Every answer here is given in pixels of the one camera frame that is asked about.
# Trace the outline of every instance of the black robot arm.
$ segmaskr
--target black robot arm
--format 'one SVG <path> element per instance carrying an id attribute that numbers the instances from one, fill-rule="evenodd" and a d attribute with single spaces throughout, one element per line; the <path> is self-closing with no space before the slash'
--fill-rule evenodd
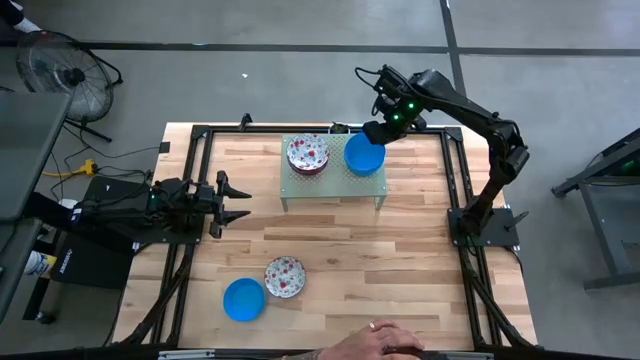
<path id="1" fill-rule="evenodd" d="M 360 72 L 379 78 L 371 85 Z M 464 208 L 458 224 L 464 233 L 479 235 L 491 216 L 493 200 L 518 176 L 529 159 L 518 125 L 500 119 L 497 112 L 491 113 L 458 93 L 436 70 L 413 74 L 408 80 L 387 65 L 377 72 L 356 68 L 356 75 L 378 93 L 372 114 L 381 112 L 385 120 L 364 124 L 363 131 L 373 144 L 385 145 L 405 137 L 410 129 L 424 128 L 426 123 L 420 117 L 423 110 L 440 110 L 487 140 L 489 181 L 480 195 Z"/>

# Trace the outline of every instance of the gray floor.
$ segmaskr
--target gray floor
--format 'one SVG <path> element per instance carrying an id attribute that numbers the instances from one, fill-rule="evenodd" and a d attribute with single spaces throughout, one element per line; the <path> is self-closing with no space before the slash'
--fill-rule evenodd
<path id="1" fill-rule="evenodd" d="M 450 0 L 458 44 L 504 48 L 640 48 L 640 3 L 634 0 Z M 436 0 L 114 0 L 25 1 L 42 27 L 93 41 L 220 44 L 444 46 Z M 353 67 L 389 63 L 404 73 L 437 68 L 451 77 L 446 54 L 329 52 L 99 51 L 125 83 L 114 107 L 96 124 L 116 141 L 92 144 L 110 154 L 156 145 L 169 121 L 364 122 L 374 94 Z M 516 120 L 531 160 L 505 193 L 531 215 L 518 231 L 531 311 L 541 345 L 555 350 L 639 357 L 640 287 L 585 293 L 582 281 L 606 274 L 582 199 L 555 199 L 549 189 L 581 170 L 592 155 L 640 124 L 640 58 L 462 56 L 470 98 Z M 0 52 L 0 85 L 24 88 L 13 50 Z M 442 114 L 431 124 L 454 124 Z M 64 133 L 58 159 L 80 149 Z M 101 165 L 153 168 L 155 156 Z M 86 157 L 72 162 L 79 165 Z M 52 179 L 39 189 L 49 191 Z M 86 180 L 65 186 L 80 197 Z M 20 311 L 25 279 L 0 326 L 0 352 L 102 344 L 118 294 L 78 286 L 51 291 L 47 306 L 59 321 L 26 323 Z"/>

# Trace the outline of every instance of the butcher block tabletop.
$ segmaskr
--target butcher block tabletop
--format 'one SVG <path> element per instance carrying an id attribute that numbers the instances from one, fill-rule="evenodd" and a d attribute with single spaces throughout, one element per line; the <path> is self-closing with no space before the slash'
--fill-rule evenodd
<path id="1" fill-rule="evenodd" d="M 155 180 L 182 176 L 192 125 L 167 124 L 163 141 L 171 143 L 170 151 L 159 155 Z M 470 130 L 462 131 L 473 189 L 479 192 L 489 177 L 487 145 Z M 208 178 L 213 183 L 218 170 L 226 171 L 231 186 L 253 195 L 227 199 L 226 208 L 250 210 L 251 215 L 230 224 L 221 239 L 204 231 L 191 269 L 179 347 L 320 348 L 384 318 L 416 332 L 429 350 L 472 349 L 460 261 L 448 234 L 450 203 L 439 137 L 410 135 L 387 145 L 388 196 L 379 212 L 371 198 L 337 198 L 291 201 L 285 214 L 279 193 L 281 141 L 277 133 L 214 137 Z M 464 205 L 462 191 L 458 197 Z M 494 206 L 503 204 L 500 197 Z M 134 258 L 113 341 L 129 335 L 157 299 L 167 248 L 154 244 Z M 517 261 L 501 248 L 486 248 L 486 255 L 496 302 L 535 343 Z M 265 267 L 279 256 L 293 256 L 304 265 L 302 292 L 279 299 L 265 289 L 267 306 L 259 318 L 247 323 L 228 318 L 222 298 L 229 284 L 243 277 L 262 283 Z M 179 252 L 176 268 L 181 258 Z M 173 307 L 172 300 L 163 339 Z M 479 313 L 489 341 L 484 306 Z"/>

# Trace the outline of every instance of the blue bowl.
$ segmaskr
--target blue bowl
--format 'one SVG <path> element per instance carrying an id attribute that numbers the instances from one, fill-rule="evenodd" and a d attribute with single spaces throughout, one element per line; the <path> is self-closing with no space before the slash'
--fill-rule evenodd
<path id="1" fill-rule="evenodd" d="M 260 315 L 266 300 L 262 285 L 254 279 L 234 281 L 224 292 L 224 312 L 239 322 L 251 321 Z"/>
<path id="2" fill-rule="evenodd" d="M 344 148 L 344 162 L 357 176 L 369 176 L 384 164 L 386 149 L 382 145 L 372 145 L 367 136 L 360 132 L 349 139 Z"/>

